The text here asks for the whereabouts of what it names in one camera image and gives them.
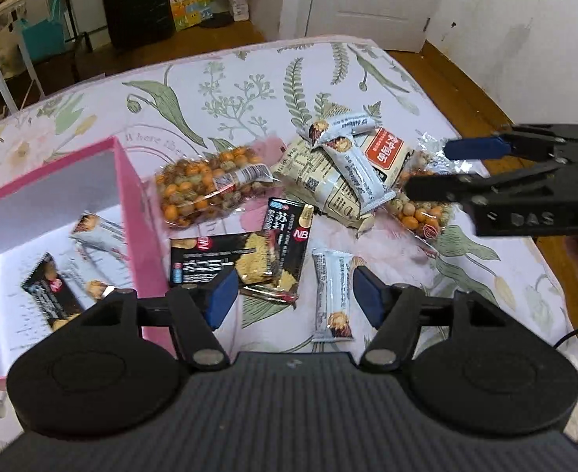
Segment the small coated peanut bag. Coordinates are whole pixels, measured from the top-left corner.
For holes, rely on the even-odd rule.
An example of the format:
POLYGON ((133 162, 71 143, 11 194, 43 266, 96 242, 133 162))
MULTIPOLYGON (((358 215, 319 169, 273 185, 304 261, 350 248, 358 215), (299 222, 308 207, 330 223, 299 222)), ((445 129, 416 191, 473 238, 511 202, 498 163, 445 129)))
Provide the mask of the small coated peanut bag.
POLYGON ((453 216, 453 204, 445 195, 435 196, 433 188, 423 183, 438 176, 461 173, 462 161, 450 160, 443 152, 444 138, 427 133, 418 136, 394 182, 395 197, 386 203, 387 213, 415 238, 434 243, 453 216))

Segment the black soda cracker packet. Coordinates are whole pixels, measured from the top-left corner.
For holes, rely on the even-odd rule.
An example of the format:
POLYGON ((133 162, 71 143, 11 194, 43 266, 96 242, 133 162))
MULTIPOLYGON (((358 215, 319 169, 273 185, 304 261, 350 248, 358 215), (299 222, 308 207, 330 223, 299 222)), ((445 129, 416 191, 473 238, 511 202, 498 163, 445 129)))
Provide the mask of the black soda cracker packet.
POLYGON ((279 274, 273 281, 242 287, 243 294, 276 304, 293 305, 298 300, 313 215, 314 207, 309 203, 279 197, 268 199, 262 229, 275 232, 279 274))

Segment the white snack bar wrapper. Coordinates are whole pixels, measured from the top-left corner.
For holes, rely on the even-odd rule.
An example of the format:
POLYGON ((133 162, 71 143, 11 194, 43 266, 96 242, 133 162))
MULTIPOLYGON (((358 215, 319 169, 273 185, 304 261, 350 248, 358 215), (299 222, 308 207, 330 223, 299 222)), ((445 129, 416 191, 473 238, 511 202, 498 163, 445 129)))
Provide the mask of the white snack bar wrapper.
POLYGON ((353 278, 365 261, 345 251, 316 248, 312 252, 317 277, 316 319, 312 342, 352 341, 354 330, 362 329, 354 294, 353 278))

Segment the white snack bar upper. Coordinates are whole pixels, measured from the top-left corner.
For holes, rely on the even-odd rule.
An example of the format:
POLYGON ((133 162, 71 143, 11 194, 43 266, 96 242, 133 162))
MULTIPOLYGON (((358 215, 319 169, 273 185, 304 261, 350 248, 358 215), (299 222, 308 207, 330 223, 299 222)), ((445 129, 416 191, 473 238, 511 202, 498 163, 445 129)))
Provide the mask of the white snack bar upper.
POLYGON ((339 136, 324 142, 321 147, 356 195, 360 215, 373 212, 394 199, 395 193, 380 181, 353 138, 339 136))

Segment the white snack bar top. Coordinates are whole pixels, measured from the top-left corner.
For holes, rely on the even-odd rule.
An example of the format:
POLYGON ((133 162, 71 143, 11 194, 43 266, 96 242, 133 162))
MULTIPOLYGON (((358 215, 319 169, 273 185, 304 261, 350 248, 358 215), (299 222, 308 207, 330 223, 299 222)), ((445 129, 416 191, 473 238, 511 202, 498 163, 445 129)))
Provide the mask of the white snack bar top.
POLYGON ((312 148, 322 146, 335 138, 348 138, 354 134, 361 134, 373 130, 375 119, 366 113, 350 113, 336 115, 320 120, 313 120, 310 124, 306 140, 312 148))

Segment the large coated peanut bag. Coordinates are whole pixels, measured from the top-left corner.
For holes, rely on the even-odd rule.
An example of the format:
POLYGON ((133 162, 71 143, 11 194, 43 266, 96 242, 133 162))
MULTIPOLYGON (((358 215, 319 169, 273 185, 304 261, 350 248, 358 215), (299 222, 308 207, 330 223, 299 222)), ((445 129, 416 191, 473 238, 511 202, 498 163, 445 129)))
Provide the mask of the large coated peanut bag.
POLYGON ((154 181, 165 223, 179 229, 223 218, 278 185, 271 167, 249 146, 182 158, 163 166, 154 181))

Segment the white snack bar in box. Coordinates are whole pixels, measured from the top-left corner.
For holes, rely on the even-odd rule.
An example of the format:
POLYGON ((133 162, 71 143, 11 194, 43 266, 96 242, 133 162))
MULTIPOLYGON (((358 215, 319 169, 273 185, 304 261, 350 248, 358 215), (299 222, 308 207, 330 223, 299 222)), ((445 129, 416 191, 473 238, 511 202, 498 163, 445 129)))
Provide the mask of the white snack bar in box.
POLYGON ((128 260, 124 229, 98 214, 85 212, 70 232, 70 238, 105 251, 121 262, 128 260))

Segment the beige noodle packet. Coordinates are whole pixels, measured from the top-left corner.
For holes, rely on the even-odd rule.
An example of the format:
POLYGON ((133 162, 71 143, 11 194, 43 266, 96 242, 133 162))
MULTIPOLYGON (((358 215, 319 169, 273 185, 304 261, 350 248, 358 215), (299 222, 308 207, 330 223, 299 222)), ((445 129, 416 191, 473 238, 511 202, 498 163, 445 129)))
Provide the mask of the beige noodle packet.
MULTIPOLYGON (((355 143, 388 189, 414 152, 412 146, 383 127, 357 135, 355 143)), ((296 138, 288 146, 272 172, 289 195, 310 203, 340 224, 358 233, 374 225, 375 214, 359 213, 359 201, 334 162, 324 151, 310 149, 303 138, 296 138)))

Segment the black cracker packet in box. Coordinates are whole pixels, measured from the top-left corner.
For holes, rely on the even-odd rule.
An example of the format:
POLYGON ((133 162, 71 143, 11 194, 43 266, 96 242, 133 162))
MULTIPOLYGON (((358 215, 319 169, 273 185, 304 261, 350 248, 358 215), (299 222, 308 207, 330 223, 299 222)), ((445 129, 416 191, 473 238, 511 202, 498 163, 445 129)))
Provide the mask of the black cracker packet in box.
POLYGON ((46 253, 21 288, 31 295, 52 331, 57 331, 84 309, 58 273, 53 257, 46 253))

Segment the pink storage box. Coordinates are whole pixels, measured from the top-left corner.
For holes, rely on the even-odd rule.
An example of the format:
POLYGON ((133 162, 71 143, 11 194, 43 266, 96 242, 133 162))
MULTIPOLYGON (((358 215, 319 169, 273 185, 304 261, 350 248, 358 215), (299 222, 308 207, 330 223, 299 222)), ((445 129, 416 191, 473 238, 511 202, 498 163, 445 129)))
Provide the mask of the pink storage box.
POLYGON ((106 280, 142 297, 167 289, 154 226, 157 210, 116 138, 6 184, 0 189, 0 387, 13 361, 51 331, 23 281, 45 254, 64 261, 72 248, 71 229, 86 212, 121 225, 126 237, 126 260, 93 254, 106 280))

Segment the colourful gift bag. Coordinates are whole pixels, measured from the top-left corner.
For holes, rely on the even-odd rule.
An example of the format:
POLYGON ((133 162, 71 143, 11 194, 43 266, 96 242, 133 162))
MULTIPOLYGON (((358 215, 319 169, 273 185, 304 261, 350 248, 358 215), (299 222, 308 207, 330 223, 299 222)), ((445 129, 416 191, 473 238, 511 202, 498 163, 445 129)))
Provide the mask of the colourful gift bag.
POLYGON ((170 0, 170 8, 177 32, 213 17, 211 0, 170 0))

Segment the teal bag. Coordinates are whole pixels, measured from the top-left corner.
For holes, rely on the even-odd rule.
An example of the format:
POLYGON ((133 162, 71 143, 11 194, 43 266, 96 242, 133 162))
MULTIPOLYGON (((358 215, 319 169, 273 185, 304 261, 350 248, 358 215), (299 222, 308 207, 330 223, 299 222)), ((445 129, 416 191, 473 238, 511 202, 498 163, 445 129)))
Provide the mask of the teal bag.
POLYGON ((19 24, 28 54, 34 62, 67 51, 61 0, 52 0, 49 16, 37 24, 24 18, 19 20, 19 24))

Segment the black suitcase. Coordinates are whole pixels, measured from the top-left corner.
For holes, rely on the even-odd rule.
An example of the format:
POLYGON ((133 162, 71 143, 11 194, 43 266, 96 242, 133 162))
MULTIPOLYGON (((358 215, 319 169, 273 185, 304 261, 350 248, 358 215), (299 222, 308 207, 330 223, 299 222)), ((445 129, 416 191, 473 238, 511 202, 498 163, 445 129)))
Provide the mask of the black suitcase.
POLYGON ((164 41, 175 33, 170 0, 102 0, 117 53, 164 41))

